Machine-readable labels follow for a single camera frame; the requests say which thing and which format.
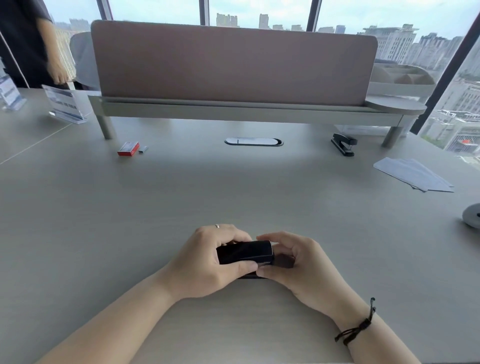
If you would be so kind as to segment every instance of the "brown partition panel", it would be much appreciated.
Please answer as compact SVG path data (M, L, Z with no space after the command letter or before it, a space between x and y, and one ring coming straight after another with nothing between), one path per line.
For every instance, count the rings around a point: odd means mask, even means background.
M102 95L362 105L372 36L95 21Z

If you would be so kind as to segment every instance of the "bracelet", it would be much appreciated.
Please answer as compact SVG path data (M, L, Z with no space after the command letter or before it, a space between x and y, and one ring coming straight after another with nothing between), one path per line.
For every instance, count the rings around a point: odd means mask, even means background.
M360 325L358 325L358 327L349 328L348 330L340 332L337 336L335 336L335 342L337 342L342 336L349 335L343 340L343 344L347 346L353 339L357 337L360 331L363 331L368 326L370 326L370 324L372 323L373 314L377 310L377 308L373 306L373 301L375 301L375 298L372 297L370 299L370 314L368 318L366 318Z

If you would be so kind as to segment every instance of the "finger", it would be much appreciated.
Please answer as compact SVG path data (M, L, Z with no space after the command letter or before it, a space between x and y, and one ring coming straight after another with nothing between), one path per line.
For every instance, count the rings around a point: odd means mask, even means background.
M288 275L292 273L292 269L280 268L276 266L262 266L257 269L257 276L268 278L288 287Z
M216 247L219 247L223 243L228 243L232 240L237 242L251 242L250 235L242 230L237 229L234 225L220 224L219 228L216 226L203 226L197 229L197 232L211 235L209 242L212 242Z
M272 244L272 249L274 255L285 254L293 256L292 250L283 244Z
M220 266L220 277L222 287L243 277L245 274L252 273L258 269L258 264L252 260L242 260L231 264Z
M287 248L293 248L295 245L301 243L304 239L304 236L297 234L292 234L291 232L279 231L279 232L270 232L268 234L263 234L257 236L258 240L270 240L271 242L281 243Z

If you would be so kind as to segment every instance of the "forearm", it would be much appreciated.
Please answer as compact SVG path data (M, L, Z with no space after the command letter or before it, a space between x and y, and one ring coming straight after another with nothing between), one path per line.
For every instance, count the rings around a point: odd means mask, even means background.
M60 51L57 44L57 36L55 34L55 26L50 20L38 18L36 20L38 30L45 43L48 61L59 61Z
M128 364L174 304L156 273L135 285L38 364Z
M344 331L358 326L368 317L369 312L370 307L352 290L334 321ZM355 364L420 364L377 314L373 315L371 325L348 344L348 349Z

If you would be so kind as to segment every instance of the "sky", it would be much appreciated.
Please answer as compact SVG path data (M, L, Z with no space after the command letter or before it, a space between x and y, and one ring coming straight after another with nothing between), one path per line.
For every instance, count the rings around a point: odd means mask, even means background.
M100 18L96 0L44 0L54 21L69 18L93 21ZM114 20L139 22L200 24L198 0L109 0ZM216 14L238 16L241 27L258 28L259 15L268 14L269 26L293 24L307 27L309 0L209 0L210 24ZM346 33L356 34L362 28L401 27L413 24L420 36L437 33L451 39L464 36L480 11L480 0L323 0L318 26L338 24Z

